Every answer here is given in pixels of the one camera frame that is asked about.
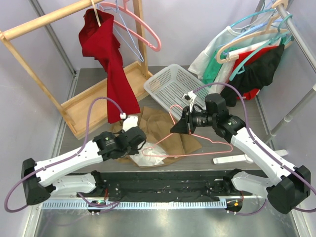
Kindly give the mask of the beige plastic hanger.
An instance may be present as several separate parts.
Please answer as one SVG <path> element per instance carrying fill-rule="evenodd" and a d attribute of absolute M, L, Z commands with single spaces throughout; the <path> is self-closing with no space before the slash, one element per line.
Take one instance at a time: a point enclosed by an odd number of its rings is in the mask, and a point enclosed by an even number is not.
<path fill-rule="evenodd" d="M 99 15 L 98 15 L 97 7 L 95 5 L 94 0 L 90 0 L 90 1 L 91 1 L 91 5 L 93 7 L 93 10 L 94 10 L 94 14 L 95 14 L 95 17 L 96 17 L 96 21 L 97 21 L 98 27 L 100 27 L 101 26 L 101 22 L 100 22 L 100 18 L 99 18 Z"/>

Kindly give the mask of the red skirt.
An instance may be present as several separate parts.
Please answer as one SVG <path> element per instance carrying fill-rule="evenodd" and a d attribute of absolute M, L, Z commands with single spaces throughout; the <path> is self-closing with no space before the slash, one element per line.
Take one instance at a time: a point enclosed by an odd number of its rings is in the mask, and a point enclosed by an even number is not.
<path fill-rule="evenodd" d="M 93 57 L 107 73 L 107 97 L 114 100 L 127 115 L 137 114 L 140 107 L 123 70 L 119 51 L 120 42 L 113 34 L 114 16 L 100 10 L 98 27 L 93 9 L 84 15 L 84 26 L 79 33 L 79 42 L 84 57 Z"/>

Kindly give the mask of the pink wire hanger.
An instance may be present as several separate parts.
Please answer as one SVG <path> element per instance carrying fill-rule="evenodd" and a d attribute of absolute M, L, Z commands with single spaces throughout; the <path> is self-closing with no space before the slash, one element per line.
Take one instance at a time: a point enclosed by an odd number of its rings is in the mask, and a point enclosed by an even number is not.
<path fill-rule="evenodd" d="M 198 142 L 197 138 L 206 140 L 210 142 L 212 145 L 225 145 L 229 148 L 225 151 L 217 151 L 210 153 L 197 153 L 193 152 L 202 148 L 200 142 Z M 204 156 L 204 155 L 216 155 L 216 154 L 225 154 L 233 151 L 232 145 L 220 142 L 220 141 L 212 141 L 209 138 L 199 136 L 199 135 L 185 135 L 185 134 L 177 134 L 177 133 L 169 133 L 161 140 L 157 141 L 153 145 L 145 148 L 142 151 L 142 154 L 146 157 L 150 158 L 162 158 L 162 159 L 179 159 L 187 156 Z"/>

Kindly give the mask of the tan cloth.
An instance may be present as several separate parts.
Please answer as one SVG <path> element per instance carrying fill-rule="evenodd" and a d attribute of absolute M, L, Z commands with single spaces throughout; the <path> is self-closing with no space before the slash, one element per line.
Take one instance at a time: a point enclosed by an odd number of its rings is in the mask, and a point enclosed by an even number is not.
<path fill-rule="evenodd" d="M 201 143 L 190 135 L 171 134 L 174 123 L 170 115 L 162 110 L 142 107 L 137 114 L 138 126 L 147 136 L 143 153 L 118 158 L 119 163 L 134 163 L 141 168 L 164 166 L 202 148 Z"/>

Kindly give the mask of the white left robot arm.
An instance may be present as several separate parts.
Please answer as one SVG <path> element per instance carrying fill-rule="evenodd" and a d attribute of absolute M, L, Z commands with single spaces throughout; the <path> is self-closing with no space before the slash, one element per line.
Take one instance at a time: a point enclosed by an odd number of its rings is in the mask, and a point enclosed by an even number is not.
<path fill-rule="evenodd" d="M 118 159 L 126 155 L 135 155 L 146 143 L 146 135 L 139 127 L 117 133 L 102 132 L 86 143 L 79 152 L 73 150 L 44 161 L 26 159 L 22 163 L 21 177 L 27 205 L 36 205 L 48 200 L 57 186 L 53 183 L 80 168 Z"/>

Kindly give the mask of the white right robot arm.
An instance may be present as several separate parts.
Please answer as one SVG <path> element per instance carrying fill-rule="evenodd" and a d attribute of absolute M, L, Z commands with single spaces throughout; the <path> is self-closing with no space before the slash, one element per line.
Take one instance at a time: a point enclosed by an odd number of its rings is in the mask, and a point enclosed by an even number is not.
<path fill-rule="evenodd" d="M 204 109 L 194 103 L 195 98 L 191 91 L 183 95 L 190 104 L 182 109 L 180 120 L 170 132 L 193 135 L 198 127 L 212 127 L 219 137 L 243 151 L 266 175 L 263 178 L 235 169 L 225 177 L 225 193 L 234 195 L 246 191 L 259 195 L 282 214 L 296 209 L 309 197 L 311 172 L 305 166 L 296 167 L 268 147 L 241 118 L 229 113 L 220 94 L 206 95 Z"/>

